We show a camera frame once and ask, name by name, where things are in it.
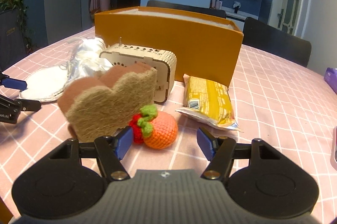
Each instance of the potted plant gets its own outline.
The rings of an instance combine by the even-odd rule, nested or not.
[[[27,28],[26,13],[28,6],[25,5],[24,0],[0,0],[0,12],[14,10],[16,8],[18,9],[17,23],[23,34],[26,52],[32,53],[34,46],[32,44],[31,35],[34,34],[34,31]]]

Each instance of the metal pin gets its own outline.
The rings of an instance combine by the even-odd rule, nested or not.
[[[111,174],[114,180],[124,180],[127,178],[127,173],[123,171],[116,171]]]
[[[213,171],[213,170],[208,170],[205,171],[203,173],[203,175],[205,176],[205,178],[207,179],[217,179],[220,177],[220,173],[218,173],[217,171]]]

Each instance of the orange crochet ball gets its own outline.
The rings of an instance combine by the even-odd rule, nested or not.
[[[158,116],[151,121],[153,131],[149,137],[144,137],[144,143],[153,149],[164,149],[177,138],[178,125],[174,117],[165,112],[158,112]]]

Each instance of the barcode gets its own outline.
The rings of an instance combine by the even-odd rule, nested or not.
[[[188,107],[191,109],[199,110],[199,99],[189,100]]]

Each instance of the crocheted orange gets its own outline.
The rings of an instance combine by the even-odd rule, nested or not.
[[[158,112],[155,105],[146,105],[134,115],[129,125],[134,132],[135,143],[145,143],[153,149],[164,149],[177,138],[178,125],[174,117]]]

